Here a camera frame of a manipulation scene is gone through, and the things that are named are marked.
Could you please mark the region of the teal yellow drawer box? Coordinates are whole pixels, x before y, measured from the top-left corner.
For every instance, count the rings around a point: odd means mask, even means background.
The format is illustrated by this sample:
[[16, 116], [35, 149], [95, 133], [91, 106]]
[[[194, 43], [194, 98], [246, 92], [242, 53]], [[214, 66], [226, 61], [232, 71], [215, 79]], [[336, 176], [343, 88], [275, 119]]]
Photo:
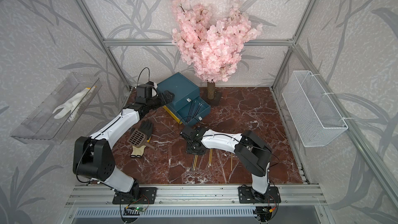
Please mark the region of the teal yellow drawer box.
[[200, 96], [199, 87], [183, 76], [176, 73], [158, 84], [158, 91], [164, 93], [169, 91], [174, 94], [174, 99], [167, 104], [166, 110], [177, 121], [177, 111], [188, 105], [192, 100]]

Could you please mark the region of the teal drawer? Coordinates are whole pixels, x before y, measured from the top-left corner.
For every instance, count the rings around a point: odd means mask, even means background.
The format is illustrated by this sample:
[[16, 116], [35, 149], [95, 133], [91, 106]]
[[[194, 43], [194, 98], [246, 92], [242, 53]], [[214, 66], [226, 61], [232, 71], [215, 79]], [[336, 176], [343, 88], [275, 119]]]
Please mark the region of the teal drawer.
[[196, 100], [196, 105], [195, 105], [195, 110], [194, 110], [194, 118], [187, 123], [187, 117], [188, 117], [188, 112], [190, 109], [191, 102], [184, 106], [182, 109], [177, 111], [176, 116], [178, 117], [177, 122], [179, 124], [187, 125], [187, 126], [194, 126], [197, 123], [201, 122], [207, 115], [210, 114], [211, 107], [208, 105], [200, 96], [195, 98]]

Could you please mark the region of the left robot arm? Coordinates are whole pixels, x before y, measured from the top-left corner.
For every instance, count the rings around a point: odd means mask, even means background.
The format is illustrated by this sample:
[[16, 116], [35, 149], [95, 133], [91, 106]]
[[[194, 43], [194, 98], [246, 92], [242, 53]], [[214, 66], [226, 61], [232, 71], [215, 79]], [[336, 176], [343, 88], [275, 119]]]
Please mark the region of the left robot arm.
[[73, 173], [77, 177], [97, 180], [118, 192], [138, 194], [139, 186], [135, 179], [116, 167], [112, 148], [150, 111], [171, 103], [174, 97], [169, 91], [151, 98], [137, 96], [134, 103], [123, 108], [105, 127], [89, 137], [79, 137], [74, 147]]

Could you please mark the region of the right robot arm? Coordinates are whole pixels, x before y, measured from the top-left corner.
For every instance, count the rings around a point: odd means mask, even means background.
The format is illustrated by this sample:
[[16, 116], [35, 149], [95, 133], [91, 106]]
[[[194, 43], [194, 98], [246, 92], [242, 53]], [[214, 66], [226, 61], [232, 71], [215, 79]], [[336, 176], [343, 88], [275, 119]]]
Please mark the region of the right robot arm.
[[227, 134], [209, 128], [193, 129], [185, 126], [180, 136], [187, 142], [187, 153], [203, 155], [208, 149], [218, 149], [235, 154], [252, 175], [253, 191], [264, 195], [269, 187], [269, 168], [272, 149], [250, 130]]

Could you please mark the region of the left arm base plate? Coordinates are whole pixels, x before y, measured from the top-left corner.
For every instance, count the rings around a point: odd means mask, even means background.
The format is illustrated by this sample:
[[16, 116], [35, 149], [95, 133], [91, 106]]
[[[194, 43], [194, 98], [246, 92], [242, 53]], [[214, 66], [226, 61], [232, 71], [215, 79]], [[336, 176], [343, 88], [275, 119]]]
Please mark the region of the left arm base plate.
[[132, 189], [131, 192], [116, 191], [112, 204], [128, 205], [128, 204], [147, 204], [151, 205], [155, 202], [157, 187], [140, 187]]

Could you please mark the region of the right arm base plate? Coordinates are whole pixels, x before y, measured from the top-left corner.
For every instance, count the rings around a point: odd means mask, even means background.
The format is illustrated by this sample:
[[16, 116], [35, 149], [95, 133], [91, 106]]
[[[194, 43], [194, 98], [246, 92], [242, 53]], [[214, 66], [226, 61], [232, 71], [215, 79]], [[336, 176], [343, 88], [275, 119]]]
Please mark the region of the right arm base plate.
[[266, 193], [261, 194], [252, 187], [242, 185], [238, 187], [238, 197], [241, 204], [249, 203], [281, 203], [279, 190], [276, 186], [269, 186]]

